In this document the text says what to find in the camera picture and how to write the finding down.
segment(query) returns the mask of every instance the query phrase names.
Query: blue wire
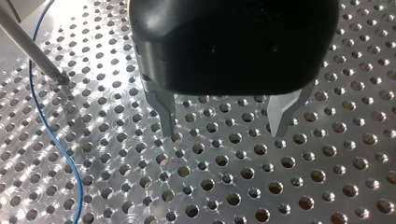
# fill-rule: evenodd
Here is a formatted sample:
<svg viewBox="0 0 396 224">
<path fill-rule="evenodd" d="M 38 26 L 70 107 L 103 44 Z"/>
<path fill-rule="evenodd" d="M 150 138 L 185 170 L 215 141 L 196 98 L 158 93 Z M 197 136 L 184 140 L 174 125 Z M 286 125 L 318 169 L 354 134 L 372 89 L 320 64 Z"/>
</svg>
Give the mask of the blue wire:
<svg viewBox="0 0 396 224">
<path fill-rule="evenodd" d="M 35 27 L 35 33 L 33 34 L 33 40 L 37 38 L 38 30 L 40 29 L 41 22 L 43 21 L 44 17 L 47 14 L 47 11 L 50 9 L 50 6 L 54 3 L 54 0 L 50 0 L 49 3 L 46 5 L 44 8 L 43 12 L 41 13 L 40 19 L 38 20 L 37 26 Z M 47 123 L 47 120 L 45 119 L 44 113 L 41 110 L 40 103 L 37 100 L 37 96 L 35 95 L 35 88 L 33 85 L 33 73 L 32 73 L 32 60 L 29 60 L 29 85 L 30 85 L 30 90 L 32 91 L 32 96 L 33 99 L 35 100 L 35 106 L 38 111 L 38 116 L 41 118 L 41 120 L 44 123 L 44 126 L 46 126 L 47 132 L 49 133 L 50 138 L 52 141 L 56 144 L 56 146 L 61 150 L 61 152 L 64 154 L 64 157 L 66 158 L 67 162 L 69 163 L 70 167 L 73 170 L 73 173 L 76 177 L 77 180 L 77 185 L 78 185 L 78 206 L 77 206 L 77 211 L 75 214 L 75 219 L 73 221 L 74 224 L 78 223 L 79 217 L 81 215 L 81 208 L 82 208 L 82 199 L 84 197 L 84 191 L 82 188 L 82 182 L 81 182 L 81 177 L 79 176 L 78 169 L 76 165 L 73 163 L 72 159 L 69 157 L 67 154 L 66 150 L 62 146 L 61 142 L 56 138 L 55 134 L 52 132 L 52 129 L 50 128 L 49 124 Z"/>
</svg>

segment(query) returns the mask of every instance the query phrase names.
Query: perforated metal plate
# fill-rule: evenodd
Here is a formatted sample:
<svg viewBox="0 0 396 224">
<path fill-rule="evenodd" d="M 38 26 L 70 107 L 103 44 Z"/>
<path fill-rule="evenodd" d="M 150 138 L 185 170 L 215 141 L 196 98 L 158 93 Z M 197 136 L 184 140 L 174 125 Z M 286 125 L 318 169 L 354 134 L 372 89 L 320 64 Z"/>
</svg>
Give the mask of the perforated metal plate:
<svg viewBox="0 0 396 224">
<path fill-rule="evenodd" d="M 179 95 L 177 134 L 164 139 L 126 3 L 88 1 L 40 45 L 69 87 L 35 69 L 82 176 L 80 223 L 395 223 L 395 11 L 394 0 L 342 1 L 318 84 L 284 138 L 269 134 L 265 96 Z M 75 178 L 37 117 L 26 64 L 1 82 L 1 223 L 72 223 Z"/>
</svg>

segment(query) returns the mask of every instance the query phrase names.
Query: hole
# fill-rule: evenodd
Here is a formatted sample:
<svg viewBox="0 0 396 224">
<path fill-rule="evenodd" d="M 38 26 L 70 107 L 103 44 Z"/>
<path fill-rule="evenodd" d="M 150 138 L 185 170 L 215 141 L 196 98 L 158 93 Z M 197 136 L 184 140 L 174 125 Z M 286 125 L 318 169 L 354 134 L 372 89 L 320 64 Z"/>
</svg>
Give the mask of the hole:
<svg viewBox="0 0 396 224">
<path fill-rule="evenodd" d="M 298 202 L 301 208 L 304 210 L 310 210 L 314 208 L 314 200 L 310 197 L 304 196 L 303 198 L 300 199 Z"/>
<path fill-rule="evenodd" d="M 67 199 L 64 202 L 64 209 L 65 210 L 71 210 L 73 208 L 73 205 L 75 204 L 74 199 Z"/>
<path fill-rule="evenodd" d="M 334 146 L 325 146 L 322 148 L 323 155 L 333 157 L 337 154 L 337 148 Z"/>
<path fill-rule="evenodd" d="M 134 211 L 134 204 L 132 202 L 125 202 L 122 204 L 121 210 L 124 214 L 132 214 Z"/>
<path fill-rule="evenodd" d="M 176 212 L 168 212 L 165 215 L 166 221 L 168 222 L 174 222 L 177 218 L 177 213 Z"/>
<path fill-rule="evenodd" d="M 324 91 L 317 91 L 315 93 L 315 98 L 318 101 L 321 101 L 321 102 L 322 101 L 326 101 L 329 98 L 329 94 L 327 92 L 324 92 Z"/>
<path fill-rule="evenodd" d="M 369 146 L 372 146 L 378 142 L 378 138 L 374 134 L 365 133 L 363 135 L 363 142 Z"/>
<path fill-rule="evenodd" d="M 347 197 L 353 198 L 358 196 L 359 189 L 355 185 L 347 184 L 343 187 L 343 192 Z"/>
<path fill-rule="evenodd" d="M 311 178 L 317 183 L 323 183 L 326 180 L 326 174 L 323 171 L 316 170 L 311 173 Z"/>
<path fill-rule="evenodd" d="M 314 161 L 315 154 L 313 152 L 307 151 L 307 152 L 303 153 L 303 159 L 305 161 Z"/>
<path fill-rule="evenodd" d="M 22 198 L 20 196 L 14 196 L 11 201 L 9 202 L 11 206 L 16 207 L 20 205 Z"/>
<path fill-rule="evenodd" d="M 342 122 L 335 122 L 332 125 L 332 129 L 336 132 L 336 133 L 344 133 L 347 131 L 347 126 L 345 125 L 345 123 Z"/>
<path fill-rule="evenodd" d="M 160 154 L 157 156 L 157 158 L 155 159 L 155 161 L 161 165 L 161 166 L 165 166 L 165 164 L 168 162 L 168 156 L 165 154 Z"/>
<path fill-rule="evenodd" d="M 365 170 L 369 166 L 369 162 L 363 158 L 356 158 L 353 161 L 353 166 L 358 170 Z"/>
<path fill-rule="evenodd" d="M 223 155 L 217 156 L 216 163 L 218 164 L 218 166 L 225 166 L 228 163 L 228 157 Z"/>
<path fill-rule="evenodd" d="M 193 187 L 192 186 L 185 186 L 183 187 L 183 193 L 186 195 L 191 195 L 193 192 Z"/>
<path fill-rule="evenodd" d="M 259 189 L 251 188 L 247 191 L 247 194 L 251 199 L 259 199 L 262 195 L 262 192 Z"/>
<path fill-rule="evenodd" d="M 100 157 L 100 162 L 101 163 L 108 163 L 108 161 L 110 161 L 110 160 L 111 160 L 111 155 L 109 153 L 103 154 Z"/>
<path fill-rule="evenodd" d="M 187 217 L 195 218 L 195 217 L 198 216 L 199 209 L 198 209 L 198 206 L 197 206 L 197 205 L 191 204 L 191 205 L 188 205 L 188 206 L 186 207 L 185 212 L 186 212 Z"/>
<path fill-rule="evenodd" d="M 381 199 L 376 203 L 376 208 L 382 213 L 390 214 L 394 212 L 395 205 L 387 199 Z"/>
<path fill-rule="evenodd" d="M 242 120 L 244 122 L 251 122 L 254 120 L 254 115 L 252 113 L 245 113 L 242 115 Z"/>
<path fill-rule="evenodd" d="M 336 212 L 332 214 L 330 220 L 332 221 L 333 224 L 346 224 L 347 216 L 342 213 Z"/>
<path fill-rule="evenodd" d="M 238 206 L 241 203 L 241 196 L 237 193 L 230 193 L 227 196 L 227 203 L 230 206 Z"/>
<path fill-rule="evenodd" d="M 247 224 L 248 221 L 243 216 L 237 216 L 233 219 L 233 224 Z"/>
<path fill-rule="evenodd" d="M 220 109 L 221 112 L 227 113 L 227 112 L 230 112 L 231 105 L 230 104 L 221 104 L 219 109 Z"/>
<path fill-rule="evenodd" d="M 215 187 L 215 182 L 211 179 L 204 179 L 201 182 L 201 187 L 206 191 L 210 191 Z"/>
<path fill-rule="evenodd" d="M 29 212 L 27 212 L 27 214 L 26 214 L 26 219 L 29 221 L 33 221 L 33 220 L 35 220 L 37 215 L 38 215 L 37 210 L 30 209 Z"/>
<path fill-rule="evenodd" d="M 271 163 L 267 163 L 267 164 L 264 164 L 264 165 L 262 166 L 262 169 L 263 169 L 264 172 L 266 172 L 266 173 L 271 173 L 271 172 L 274 171 L 274 165 L 271 164 Z"/>
<path fill-rule="evenodd" d="M 256 145 L 254 146 L 254 152 L 259 156 L 265 155 L 267 153 L 267 146 L 263 144 Z"/>
<path fill-rule="evenodd" d="M 194 113 L 187 114 L 185 119 L 188 123 L 192 123 L 196 121 L 197 116 Z"/>
<path fill-rule="evenodd" d="M 139 143 L 136 145 L 136 151 L 137 153 L 145 153 L 147 149 L 147 145 L 145 143 Z"/>
<path fill-rule="evenodd" d="M 198 155 L 204 153 L 204 150 L 205 150 L 204 144 L 195 144 L 195 145 L 192 147 L 192 151 L 193 151 L 195 154 L 198 154 Z"/>
<path fill-rule="evenodd" d="M 297 133 L 293 136 L 293 141 L 298 144 L 298 145 L 302 145 L 304 143 L 306 143 L 307 141 L 307 137 L 305 134 L 303 133 Z"/>
<path fill-rule="evenodd" d="M 206 125 L 206 129 L 210 133 L 215 133 L 219 129 L 219 125 L 217 123 L 209 123 Z"/>
<path fill-rule="evenodd" d="M 390 171 L 387 175 L 387 180 L 390 184 L 396 185 L 396 172 Z"/>
<path fill-rule="evenodd" d="M 140 179 L 139 184 L 140 184 L 140 187 L 142 187 L 143 189 L 148 189 L 149 186 L 151 185 L 151 178 L 148 176 L 145 176 Z"/>
<path fill-rule="evenodd" d="M 161 182 L 168 182 L 170 176 L 171 176 L 171 174 L 169 172 L 163 171 L 162 173 L 160 173 L 160 181 Z"/>
<path fill-rule="evenodd" d="M 181 177 L 186 177 L 190 174 L 190 168 L 188 166 L 180 166 L 177 169 L 177 173 Z"/>
<path fill-rule="evenodd" d="M 95 216 L 92 213 L 87 213 L 82 217 L 82 222 L 84 224 L 91 224 L 95 221 Z"/>
<path fill-rule="evenodd" d="M 129 173 L 131 173 L 131 166 L 128 164 L 124 164 L 120 167 L 119 172 L 121 175 L 128 175 Z"/>
<path fill-rule="evenodd" d="M 246 167 L 246 168 L 242 169 L 241 176 L 244 179 L 252 179 L 254 177 L 254 170 L 252 168 Z"/>
<path fill-rule="evenodd" d="M 284 157 L 280 160 L 282 163 L 283 167 L 285 168 L 293 168 L 296 164 L 296 160 L 293 157 Z"/>
<path fill-rule="evenodd" d="M 242 135 L 240 133 L 232 133 L 229 139 L 233 144 L 238 144 L 242 141 Z"/>
<path fill-rule="evenodd" d="M 269 186 L 268 189 L 271 191 L 273 194 L 280 194 L 283 191 L 283 185 L 280 182 L 272 182 Z"/>
<path fill-rule="evenodd" d="M 322 199 L 328 203 L 334 202 L 335 195 L 330 191 L 326 191 L 322 194 Z"/>
<path fill-rule="evenodd" d="M 174 200 L 174 198 L 175 198 L 174 192 L 172 190 L 170 190 L 170 189 L 164 191 L 161 196 L 163 198 L 163 201 L 166 202 L 166 203 L 172 202 Z"/>
<path fill-rule="evenodd" d="M 103 189 L 101 192 L 101 196 L 105 200 L 109 200 L 113 197 L 114 190 L 112 188 Z"/>
<path fill-rule="evenodd" d="M 181 133 L 175 133 L 172 136 L 172 142 L 174 142 L 174 143 L 180 143 L 181 140 L 183 140 L 183 135 Z"/>
<path fill-rule="evenodd" d="M 270 212 L 267 209 L 260 208 L 256 211 L 255 217 L 259 222 L 267 222 L 270 219 Z"/>
</svg>

